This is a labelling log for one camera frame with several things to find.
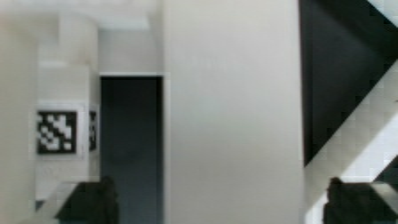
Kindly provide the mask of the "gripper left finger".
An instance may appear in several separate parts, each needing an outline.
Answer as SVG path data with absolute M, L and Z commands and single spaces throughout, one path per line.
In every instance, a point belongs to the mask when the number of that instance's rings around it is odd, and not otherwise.
M 37 224 L 119 224 L 115 183 L 108 176 L 97 182 L 65 182 L 37 210 Z

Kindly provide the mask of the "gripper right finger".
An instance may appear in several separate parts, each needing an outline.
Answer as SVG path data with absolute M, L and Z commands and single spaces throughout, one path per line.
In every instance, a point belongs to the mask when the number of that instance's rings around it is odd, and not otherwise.
M 398 224 L 398 185 L 330 179 L 323 224 Z

